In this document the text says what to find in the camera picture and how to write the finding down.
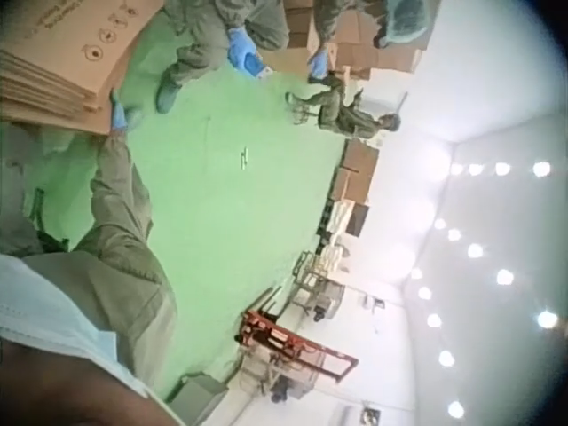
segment metal equipment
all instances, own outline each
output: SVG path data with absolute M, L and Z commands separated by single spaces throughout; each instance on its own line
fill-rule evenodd
M 288 397 L 302 398 L 313 389 L 319 375 L 339 383 L 359 363 L 274 324 L 256 311 L 243 315 L 235 340 L 245 354 L 241 371 L 260 381 L 276 403 Z M 335 369 L 324 367 L 326 358 L 335 359 Z

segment military uniform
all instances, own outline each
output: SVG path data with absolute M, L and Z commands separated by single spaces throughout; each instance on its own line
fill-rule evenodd
M 147 246 L 149 194 L 124 139 L 114 135 L 99 150 L 91 181 L 94 224 L 70 253 L 44 254 L 33 224 L 23 216 L 24 166 L 18 155 L 3 155 L 0 252 L 18 253 L 98 329 L 114 331 L 118 360 L 152 386 L 173 334 L 177 307 L 166 274 Z M 11 142 L 26 140 L 2 141 Z
M 182 85 L 221 67 L 227 60 L 227 29 L 245 27 L 256 46 L 277 51 L 288 46 L 282 0 L 170 0 L 169 15 L 189 28 L 193 43 L 177 50 L 168 75 Z
M 319 41 L 331 41 L 335 36 L 339 16 L 350 9 L 368 14 L 379 28 L 384 28 L 387 19 L 386 3 L 386 0 L 315 0 L 313 13 Z
M 383 128 L 371 114 L 359 111 L 360 93 L 346 106 L 343 103 L 345 86 L 339 78 L 329 74 L 319 82 L 329 86 L 330 90 L 316 93 L 308 99 L 294 96 L 293 102 L 309 107 L 321 106 L 318 115 L 318 126 L 321 129 L 339 133 L 347 138 L 370 139 Z

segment blue latex glove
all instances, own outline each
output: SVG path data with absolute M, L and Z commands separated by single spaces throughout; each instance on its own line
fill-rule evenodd
M 124 107 L 118 100 L 118 95 L 115 91 L 110 94 L 110 101 L 113 104 L 113 113 L 111 115 L 111 129 L 112 130 L 125 130 L 128 128 L 128 123 L 126 122 L 126 114 L 124 113 Z
M 310 75 L 322 79 L 327 75 L 327 47 L 322 47 L 308 62 Z
M 252 75 L 245 67 L 247 55 L 256 55 L 255 42 L 252 41 L 245 28 L 233 28 L 229 35 L 229 62 L 243 74 Z

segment face mask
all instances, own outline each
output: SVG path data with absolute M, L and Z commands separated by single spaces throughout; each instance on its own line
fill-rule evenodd
M 19 259 L 0 255 L 0 337 L 88 359 L 142 397 L 146 386 L 118 362 L 116 333 L 99 331 L 61 290 Z

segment green floor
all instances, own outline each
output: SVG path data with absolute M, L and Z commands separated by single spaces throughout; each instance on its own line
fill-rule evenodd
M 312 244 L 343 147 L 342 138 L 314 124 L 291 123 L 284 93 L 305 88 L 279 75 L 254 82 L 226 67 L 188 84 L 175 109 L 157 115 L 160 74 L 185 41 L 158 17 L 143 34 L 122 87 L 123 103 L 147 112 L 130 135 L 130 148 L 153 200 L 150 246 L 179 309 L 162 395 L 185 372 L 226 368 L 223 357 L 232 351 L 241 310 L 286 279 Z M 91 223 L 93 168 L 92 151 L 79 141 L 49 156 L 36 177 L 47 190 L 48 231 L 72 243 Z

